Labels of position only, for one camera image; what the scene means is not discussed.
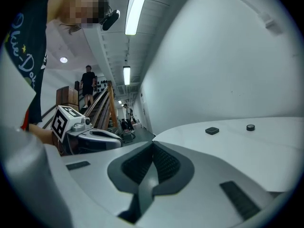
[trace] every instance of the white table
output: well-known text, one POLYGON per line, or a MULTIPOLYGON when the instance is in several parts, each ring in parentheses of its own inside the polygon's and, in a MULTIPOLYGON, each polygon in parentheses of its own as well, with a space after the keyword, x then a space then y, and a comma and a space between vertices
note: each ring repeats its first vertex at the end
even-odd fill
POLYGON ((304 118, 300 117, 194 123, 166 130, 153 140, 219 157, 267 191, 291 190, 304 168, 304 118), (255 131, 247 131, 248 124, 254 124, 255 131), (210 127, 219 128, 219 133, 205 133, 210 127))

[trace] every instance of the star print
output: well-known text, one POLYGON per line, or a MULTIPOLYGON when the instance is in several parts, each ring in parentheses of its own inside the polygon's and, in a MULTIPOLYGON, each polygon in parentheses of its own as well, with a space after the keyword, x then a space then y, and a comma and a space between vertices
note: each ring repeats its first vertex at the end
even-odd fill
POLYGON ((9 41, 9 38, 10 38, 10 32, 6 34, 6 37, 5 37, 4 42, 5 42, 5 43, 8 42, 8 41, 9 41))

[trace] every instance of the ceiling light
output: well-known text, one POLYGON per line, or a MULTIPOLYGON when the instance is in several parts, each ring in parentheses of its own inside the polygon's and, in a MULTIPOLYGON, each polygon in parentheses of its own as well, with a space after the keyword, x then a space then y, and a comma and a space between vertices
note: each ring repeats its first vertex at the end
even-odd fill
POLYGON ((130 66, 124 66, 123 68, 123 77, 124 77, 124 84, 128 86, 130 84, 130 66))
POLYGON ((60 59, 60 62, 66 63, 66 62, 67 62, 67 58, 66 58, 66 57, 62 57, 62 58, 60 59))
POLYGON ((139 18, 143 9, 144 0, 129 0, 125 34, 136 35, 139 18))

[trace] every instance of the round recessed light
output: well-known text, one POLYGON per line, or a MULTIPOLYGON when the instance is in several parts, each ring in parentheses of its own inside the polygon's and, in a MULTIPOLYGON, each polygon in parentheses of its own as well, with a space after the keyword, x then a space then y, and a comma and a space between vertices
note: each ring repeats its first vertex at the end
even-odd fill
POLYGON ((66 57, 62 57, 62 58, 60 59, 60 62, 66 63, 66 62, 67 62, 67 58, 66 58, 66 57))

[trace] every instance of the black shirt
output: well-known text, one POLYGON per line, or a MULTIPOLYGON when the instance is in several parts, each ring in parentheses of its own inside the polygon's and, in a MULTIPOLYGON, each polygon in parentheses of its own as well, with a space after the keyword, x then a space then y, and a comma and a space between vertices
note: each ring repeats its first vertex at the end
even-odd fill
POLYGON ((92 86, 93 78, 95 78, 95 73, 88 72, 82 75, 81 81, 83 82, 84 86, 92 86))
POLYGON ((31 0, 17 14, 4 39, 5 48, 15 67, 36 91, 29 107, 30 123, 41 122, 41 66, 46 64, 46 28, 48 0, 31 0))

